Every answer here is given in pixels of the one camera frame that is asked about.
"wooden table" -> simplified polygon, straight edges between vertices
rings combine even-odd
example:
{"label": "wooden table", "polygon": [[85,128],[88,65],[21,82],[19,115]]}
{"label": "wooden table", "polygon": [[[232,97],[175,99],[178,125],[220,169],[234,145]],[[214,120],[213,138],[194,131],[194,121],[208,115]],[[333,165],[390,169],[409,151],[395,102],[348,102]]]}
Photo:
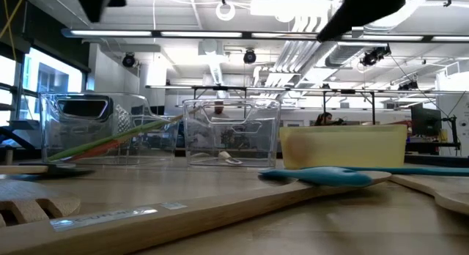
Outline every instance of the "wooden table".
{"label": "wooden table", "polygon": [[[81,197],[81,213],[234,193],[269,185],[238,167],[95,166],[87,177],[42,184]],[[392,182],[316,199],[139,254],[467,254],[469,217]]]}

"security camera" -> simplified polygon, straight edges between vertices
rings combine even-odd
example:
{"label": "security camera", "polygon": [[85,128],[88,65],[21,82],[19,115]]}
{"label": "security camera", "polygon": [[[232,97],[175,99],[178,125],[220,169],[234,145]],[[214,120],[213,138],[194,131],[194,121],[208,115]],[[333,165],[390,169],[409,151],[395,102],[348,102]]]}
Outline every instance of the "security camera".
{"label": "security camera", "polygon": [[135,59],[134,53],[126,53],[124,59],[122,60],[122,65],[127,68],[134,68],[139,64]]}
{"label": "security camera", "polygon": [[256,54],[254,53],[254,50],[248,49],[246,50],[246,53],[244,54],[243,61],[245,64],[252,64],[256,61]]}

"ceiling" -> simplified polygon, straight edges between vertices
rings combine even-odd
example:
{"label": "ceiling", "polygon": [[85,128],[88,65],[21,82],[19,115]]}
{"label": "ceiling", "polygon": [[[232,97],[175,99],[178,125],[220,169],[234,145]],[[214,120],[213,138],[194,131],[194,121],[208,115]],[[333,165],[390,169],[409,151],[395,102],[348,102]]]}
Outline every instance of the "ceiling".
{"label": "ceiling", "polygon": [[[273,16],[250,14],[251,0],[235,1],[235,16],[222,21],[215,14],[220,0],[128,0],[123,8],[107,8],[100,23],[90,23],[77,0],[29,0],[48,14],[73,29],[171,29],[171,30],[218,30],[218,31],[291,31],[294,21],[282,23]],[[419,7],[407,20],[392,29],[399,34],[469,34],[469,1],[454,0],[449,7],[442,1],[427,2]],[[102,43],[107,45],[158,44],[173,64],[168,78],[202,78],[210,73],[206,64],[194,62],[201,40],[178,39],[115,39]],[[284,48],[283,41],[267,40],[222,40],[229,62],[221,64],[223,73],[252,75],[255,65],[243,64],[243,52],[253,48],[257,62],[275,63]],[[392,43],[392,56],[399,64],[386,57],[376,67],[363,71],[358,59],[340,69],[333,76],[332,84],[339,87],[361,87],[363,83],[373,88],[385,88],[389,82],[405,74],[417,73],[421,88],[430,88],[435,81],[435,72],[456,60],[469,58],[466,44]],[[141,59],[151,59],[152,53],[137,53]]]}

